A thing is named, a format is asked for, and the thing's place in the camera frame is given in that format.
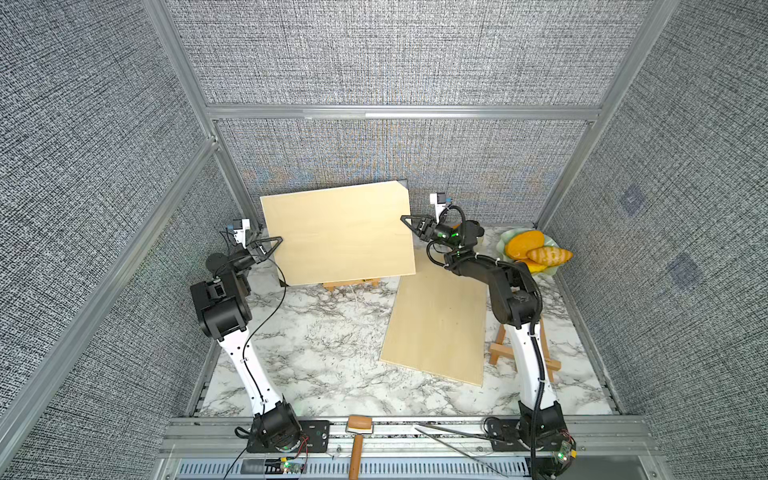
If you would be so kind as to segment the light wooden board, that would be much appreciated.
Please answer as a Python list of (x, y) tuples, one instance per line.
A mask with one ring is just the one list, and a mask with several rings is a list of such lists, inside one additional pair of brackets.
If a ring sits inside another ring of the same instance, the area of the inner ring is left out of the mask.
[(483, 383), (487, 286), (415, 251), (400, 279), (380, 359), (474, 386)]
[(416, 273), (409, 191), (398, 181), (261, 198), (275, 262), (290, 286)]

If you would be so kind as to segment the yellow striped bread loaf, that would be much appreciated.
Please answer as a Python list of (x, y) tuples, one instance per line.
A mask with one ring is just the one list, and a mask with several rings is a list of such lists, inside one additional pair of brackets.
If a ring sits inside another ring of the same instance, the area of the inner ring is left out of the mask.
[(556, 267), (567, 263), (573, 258), (573, 253), (567, 249), (555, 246), (541, 246), (526, 253), (531, 261), (546, 267)]

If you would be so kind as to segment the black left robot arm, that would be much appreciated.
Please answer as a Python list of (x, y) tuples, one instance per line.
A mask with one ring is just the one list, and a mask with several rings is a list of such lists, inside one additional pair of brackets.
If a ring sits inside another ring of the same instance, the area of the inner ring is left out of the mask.
[(203, 333), (215, 340), (231, 360), (250, 398), (253, 413), (248, 450), (292, 452), (302, 444), (302, 428), (291, 405), (272, 384), (258, 358), (253, 340), (256, 328), (247, 297), (251, 294), (248, 273), (252, 266), (270, 260), (283, 239), (256, 238), (229, 254), (214, 253), (206, 259), (210, 280), (190, 287), (197, 319)]

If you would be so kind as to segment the orange round bread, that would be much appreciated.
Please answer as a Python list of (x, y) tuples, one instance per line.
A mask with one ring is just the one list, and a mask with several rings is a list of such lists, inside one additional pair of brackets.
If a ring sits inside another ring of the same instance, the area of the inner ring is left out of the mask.
[(506, 245), (506, 255), (514, 260), (527, 259), (529, 250), (544, 246), (543, 233), (538, 230), (527, 231), (514, 237)]

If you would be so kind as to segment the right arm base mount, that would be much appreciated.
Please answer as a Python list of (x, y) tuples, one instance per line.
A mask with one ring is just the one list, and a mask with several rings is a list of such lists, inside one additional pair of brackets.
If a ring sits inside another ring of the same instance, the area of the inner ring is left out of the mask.
[(558, 479), (577, 457), (577, 442), (568, 431), (562, 416), (537, 418), (536, 430), (529, 418), (501, 419), (487, 417), (483, 430), (494, 451), (536, 453), (528, 460), (533, 479)]

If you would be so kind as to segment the wooden easel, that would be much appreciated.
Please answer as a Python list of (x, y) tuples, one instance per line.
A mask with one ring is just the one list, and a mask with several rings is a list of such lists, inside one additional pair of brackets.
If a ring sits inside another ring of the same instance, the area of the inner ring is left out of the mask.
[(366, 284), (378, 286), (380, 282), (381, 282), (380, 278), (371, 278), (371, 279), (325, 282), (322, 284), (322, 286), (328, 291), (334, 291), (338, 288), (347, 287), (347, 286), (366, 285)]
[[(495, 333), (487, 345), (488, 365), (490, 367), (496, 367), (500, 359), (513, 360), (515, 358), (513, 347), (505, 342), (505, 328), (497, 321), (494, 321), (493, 324), (495, 325)], [(562, 370), (562, 362), (554, 359), (551, 355), (544, 321), (540, 323), (540, 341), (548, 379), (553, 382), (554, 374)]]

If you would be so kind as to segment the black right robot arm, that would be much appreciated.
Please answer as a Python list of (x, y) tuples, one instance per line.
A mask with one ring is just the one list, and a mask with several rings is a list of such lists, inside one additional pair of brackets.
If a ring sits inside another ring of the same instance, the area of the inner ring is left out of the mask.
[(433, 264), (488, 287), (491, 311), (512, 341), (514, 360), (521, 379), (518, 438), (538, 451), (566, 429), (562, 407), (549, 381), (543, 355), (540, 320), (543, 297), (528, 267), (520, 261), (505, 261), (475, 250), (484, 228), (475, 220), (461, 218), (456, 226), (439, 217), (402, 215), (400, 221), (421, 241), (426, 252), (434, 246), (445, 249), (443, 259)]

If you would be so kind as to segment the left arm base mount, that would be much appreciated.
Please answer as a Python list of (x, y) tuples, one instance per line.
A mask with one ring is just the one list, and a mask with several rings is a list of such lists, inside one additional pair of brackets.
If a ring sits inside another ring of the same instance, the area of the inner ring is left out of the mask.
[(254, 419), (246, 451), (294, 456), (298, 454), (299, 447), (304, 445), (303, 449), (309, 453), (326, 453), (330, 426), (327, 420), (288, 421), (278, 425), (275, 422)]

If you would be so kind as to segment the small yellow bread piece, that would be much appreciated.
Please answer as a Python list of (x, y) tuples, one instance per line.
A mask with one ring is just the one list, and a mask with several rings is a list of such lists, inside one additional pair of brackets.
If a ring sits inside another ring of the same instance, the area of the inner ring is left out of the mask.
[(530, 259), (522, 259), (521, 263), (527, 266), (531, 274), (540, 273), (548, 269), (548, 266), (536, 263)]

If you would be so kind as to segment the wooden handled mallet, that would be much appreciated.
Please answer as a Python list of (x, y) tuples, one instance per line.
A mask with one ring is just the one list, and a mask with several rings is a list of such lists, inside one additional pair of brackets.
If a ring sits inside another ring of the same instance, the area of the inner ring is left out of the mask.
[(372, 434), (373, 430), (374, 426), (372, 417), (362, 415), (351, 415), (348, 417), (346, 431), (348, 433), (354, 434), (348, 472), (349, 480), (359, 479), (364, 437), (366, 435)]

